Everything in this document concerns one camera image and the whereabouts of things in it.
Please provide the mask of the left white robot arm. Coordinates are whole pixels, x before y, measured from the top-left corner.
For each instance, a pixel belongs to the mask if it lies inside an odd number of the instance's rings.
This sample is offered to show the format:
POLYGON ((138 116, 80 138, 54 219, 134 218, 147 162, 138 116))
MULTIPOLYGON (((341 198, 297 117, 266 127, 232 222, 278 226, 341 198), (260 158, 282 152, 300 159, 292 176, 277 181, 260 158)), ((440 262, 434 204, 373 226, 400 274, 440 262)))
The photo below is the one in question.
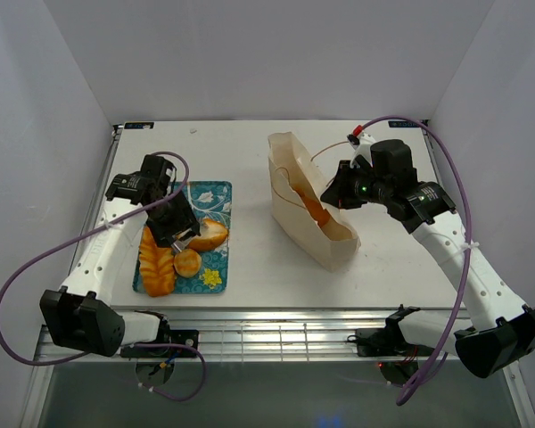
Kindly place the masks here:
POLYGON ((157 249, 181 252, 201 232, 177 168, 165 152, 144 157, 138 171, 118 174, 109 183, 98 227, 77 265, 56 291, 47 290, 39 307, 53 343, 105 357, 138 343, 152 356, 171 345, 162 315, 118 312, 111 306, 119 272, 137 249, 136 236, 147 227, 157 249))

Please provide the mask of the teal patterned tray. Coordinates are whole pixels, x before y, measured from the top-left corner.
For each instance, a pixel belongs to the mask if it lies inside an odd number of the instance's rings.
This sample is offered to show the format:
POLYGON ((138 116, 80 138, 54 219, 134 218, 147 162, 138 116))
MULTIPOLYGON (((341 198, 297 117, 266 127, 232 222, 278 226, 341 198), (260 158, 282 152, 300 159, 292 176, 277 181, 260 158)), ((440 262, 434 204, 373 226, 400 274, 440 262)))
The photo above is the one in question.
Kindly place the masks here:
MULTIPOLYGON (((232 214, 232 184, 228 181, 192 181, 183 189, 193 213, 201 222, 210 218, 228 229, 227 239, 215 250, 198 252, 202 257, 200 272, 191 278, 179 276, 176 271, 176 294, 222 293, 227 288, 229 228, 232 214)), ((136 271, 132 282, 134 292, 148 295, 143 287, 137 257, 136 271)))

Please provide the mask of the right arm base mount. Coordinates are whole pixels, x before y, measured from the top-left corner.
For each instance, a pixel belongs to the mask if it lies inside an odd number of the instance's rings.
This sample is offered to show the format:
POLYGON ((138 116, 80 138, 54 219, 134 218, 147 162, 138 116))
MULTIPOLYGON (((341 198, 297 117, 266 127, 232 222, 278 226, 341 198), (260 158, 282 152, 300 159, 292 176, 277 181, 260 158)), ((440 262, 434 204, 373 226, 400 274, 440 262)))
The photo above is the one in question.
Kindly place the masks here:
POLYGON ((355 333, 347 337, 346 342, 356 345, 359 357, 430 356, 433 348, 406 342, 398 326, 405 316, 419 310, 420 308, 400 305, 396 312, 385 319, 384 327, 356 329, 355 333))

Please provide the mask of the brown paper bag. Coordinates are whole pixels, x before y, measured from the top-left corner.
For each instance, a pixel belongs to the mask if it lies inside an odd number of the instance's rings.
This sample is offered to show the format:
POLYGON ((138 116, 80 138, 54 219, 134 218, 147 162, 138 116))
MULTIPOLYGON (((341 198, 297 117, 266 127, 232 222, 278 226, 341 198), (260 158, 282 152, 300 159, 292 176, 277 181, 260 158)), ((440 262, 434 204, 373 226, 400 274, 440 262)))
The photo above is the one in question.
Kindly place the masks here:
POLYGON ((320 201, 329 180, 293 133, 274 133, 267 141, 274 219, 323 268, 342 268, 357 253, 360 239, 338 209, 320 201))

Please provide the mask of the metal serving tongs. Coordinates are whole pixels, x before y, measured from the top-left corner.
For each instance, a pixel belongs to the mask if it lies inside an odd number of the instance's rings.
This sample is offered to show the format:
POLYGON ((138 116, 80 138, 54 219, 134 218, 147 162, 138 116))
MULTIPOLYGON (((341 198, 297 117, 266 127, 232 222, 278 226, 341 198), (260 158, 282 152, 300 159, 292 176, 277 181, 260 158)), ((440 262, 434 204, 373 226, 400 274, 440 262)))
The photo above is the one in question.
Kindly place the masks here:
POLYGON ((201 227, 195 226, 177 234, 172 241, 171 249, 174 254, 185 250, 188 244, 195 238, 201 235, 201 227))

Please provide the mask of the round orange sugared bun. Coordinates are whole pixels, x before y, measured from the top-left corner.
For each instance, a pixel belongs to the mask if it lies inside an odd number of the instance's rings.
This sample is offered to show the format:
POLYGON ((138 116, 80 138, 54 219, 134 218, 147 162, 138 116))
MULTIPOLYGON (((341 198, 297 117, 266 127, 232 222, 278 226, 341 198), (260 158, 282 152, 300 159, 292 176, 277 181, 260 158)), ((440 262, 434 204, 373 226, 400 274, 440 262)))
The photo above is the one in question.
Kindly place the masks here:
POLYGON ((303 204, 305 205, 309 215, 317 222, 317 225, 322 228, 331 219, 331 215, 327 209, 324 209, 319 200, 309 198, 305 192, 298 186, 294 186, 293 190, 299 195, 303 204))

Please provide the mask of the small round scored roll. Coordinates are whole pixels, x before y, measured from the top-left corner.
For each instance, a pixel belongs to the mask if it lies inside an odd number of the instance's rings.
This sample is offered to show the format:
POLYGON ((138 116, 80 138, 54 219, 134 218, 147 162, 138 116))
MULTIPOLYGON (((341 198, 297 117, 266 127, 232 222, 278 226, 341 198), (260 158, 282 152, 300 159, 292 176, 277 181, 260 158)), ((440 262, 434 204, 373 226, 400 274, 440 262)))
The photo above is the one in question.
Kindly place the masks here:
POLYGON ((200 272, 202 257, 195 250, 185 249, 174 256, 173 266, 179 276, 191 278, 200 272))

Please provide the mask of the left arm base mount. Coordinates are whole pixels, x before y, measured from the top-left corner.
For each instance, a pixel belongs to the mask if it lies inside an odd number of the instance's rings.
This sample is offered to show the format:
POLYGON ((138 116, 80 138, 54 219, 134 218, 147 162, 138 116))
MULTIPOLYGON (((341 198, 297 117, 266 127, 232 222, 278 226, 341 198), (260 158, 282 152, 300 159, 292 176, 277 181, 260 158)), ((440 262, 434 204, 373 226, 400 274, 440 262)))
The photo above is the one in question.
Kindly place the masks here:
POLYGON ((194 329, 170 329, 159 330, 155 340, 151 344, 159 344, 158 348, 146 348, 139 345, 128 345, 119 351, 122 358, 159 358, 167 359, 172 356, 177 358, 193 358, 194 354, 184 348, 170 348, 163 343, 184 345, 197 349, 199 346, 200 331, 194 329))

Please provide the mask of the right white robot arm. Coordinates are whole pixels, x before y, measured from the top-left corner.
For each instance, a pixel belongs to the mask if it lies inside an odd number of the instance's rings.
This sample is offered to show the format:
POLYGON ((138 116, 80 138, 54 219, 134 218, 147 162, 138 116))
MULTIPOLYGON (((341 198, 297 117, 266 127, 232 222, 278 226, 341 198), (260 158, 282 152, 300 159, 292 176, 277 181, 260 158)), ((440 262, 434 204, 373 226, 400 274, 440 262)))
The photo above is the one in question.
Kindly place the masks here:
POLYGON ((442 351, 456 355, 473 375, 486 378, 535 349, 535 308, 500 278, 465 237, 455 203, 436 182, 418 179, 408 145, 349 138, 355 152, 340 162, 320 200, 353 210, 384 206, 432 256, 469 315, 456 321, 442 351))

